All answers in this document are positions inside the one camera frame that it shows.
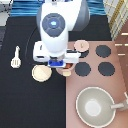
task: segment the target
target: beige plate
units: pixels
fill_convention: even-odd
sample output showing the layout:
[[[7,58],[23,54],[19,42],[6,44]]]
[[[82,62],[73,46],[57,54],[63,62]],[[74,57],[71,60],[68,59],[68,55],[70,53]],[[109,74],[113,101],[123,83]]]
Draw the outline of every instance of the beige plate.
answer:
[[[44,82],[51,77],[52,70],[51,68],[45,65],[36,65],[32,69],[32,76],[36,81]]]
[[[89,49],[89,43],[85,40],[77,40],[74,44],[74,48],[78,52],[85,52]]]

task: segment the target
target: cable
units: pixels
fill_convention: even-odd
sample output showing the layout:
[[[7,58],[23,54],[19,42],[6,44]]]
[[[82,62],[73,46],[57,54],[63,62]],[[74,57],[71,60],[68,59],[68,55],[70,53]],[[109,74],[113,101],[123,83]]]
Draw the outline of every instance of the cable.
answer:
[[[31,64],[31,65],[36,65],[36,64],[32,64],[32,63],[30,63],[29,61],[28,61],[28,59],[27,59],[27,50],[28,50],[28,44],[29,44],[29,42],[30,42],[30,39],[31,39],[31,37],[33,36],[33,34],[34,34],[34,32],[36,31],[36,29],[37,29],[37,26],[34,28],[34,30],[31,32],[31,34],[30,34],[30,36],[29,36],[29,38],[28,38],[28,41],[27,41],[27,43],[26,43],[26,48],[25,48],[25,60],[26,60],[26,62],[27,63],[29,63],[29,64]]]

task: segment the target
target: table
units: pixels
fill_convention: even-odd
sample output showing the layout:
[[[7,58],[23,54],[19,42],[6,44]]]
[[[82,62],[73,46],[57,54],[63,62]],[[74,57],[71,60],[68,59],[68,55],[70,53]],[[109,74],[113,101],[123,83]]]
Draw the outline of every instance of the table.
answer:
[[[91,72],[85,77],[78,76],[74,71],[72,75],[66,78],[66,128],[90,128],[84,124],[78,117],[75,102],[77,95],[86,87],[100,87],[106,90],[119,103],[125,99],[124,92],[126,87],[117,55],[114,41],[88,41],[89,54],[85,58],[80,58],[80,62],[86,62],[91,67]],[[70,43],[69,48],[74,49],[74,42]],[[111,55],[102,58],[99,57],[95,50],[99,45],[107,45],[111,48]],[[98,71],[98,65],[101,62],[111,62],[115,67],[115,73],[112,76],[103,76]],[[116,112],[114,121],[107,128],[127,128],[128,127],[128,110]]]

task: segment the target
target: black cloth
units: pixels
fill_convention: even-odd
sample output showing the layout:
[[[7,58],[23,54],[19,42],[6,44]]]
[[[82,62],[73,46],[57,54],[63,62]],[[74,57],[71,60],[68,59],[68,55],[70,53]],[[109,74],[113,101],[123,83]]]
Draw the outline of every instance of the black cloth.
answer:
[[[0,128],[66,128],[66,78],[53,70],[43,83],[32,78],[32,50],[40,40],[34,30],[35,18],[9,18],[0,51]],[[11,60],[16,46],[20,47],[21,67],[13,69]]]
[[[81,32],[69,32],[69,40],[112,41],[106,15],[92,15],[88,26]]]

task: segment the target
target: white robot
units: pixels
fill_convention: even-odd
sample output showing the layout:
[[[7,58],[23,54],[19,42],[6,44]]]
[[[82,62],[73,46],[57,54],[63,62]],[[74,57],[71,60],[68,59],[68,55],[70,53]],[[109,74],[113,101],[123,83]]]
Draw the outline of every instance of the white robot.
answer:
[[[81,53],[68,49],[68,32],[82,31],[88,25],[86,0],[46,2],[39,8],[36,19],[41,41],[34,45],[34,61],[48,62],[52,68],[78,63]]]

